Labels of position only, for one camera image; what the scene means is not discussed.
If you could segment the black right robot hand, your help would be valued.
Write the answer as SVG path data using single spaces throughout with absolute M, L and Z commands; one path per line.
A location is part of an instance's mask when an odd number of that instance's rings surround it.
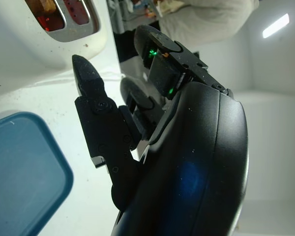
M 114 236 L 230 236 L 248 175 L 242 104 L 180 42 L 137 27 L 134 45 L 160 106 L 129 78 L 117 106 L 84 57 L 72 56 L 75 100 L 90 157 L 106 166 L 119 214 Z

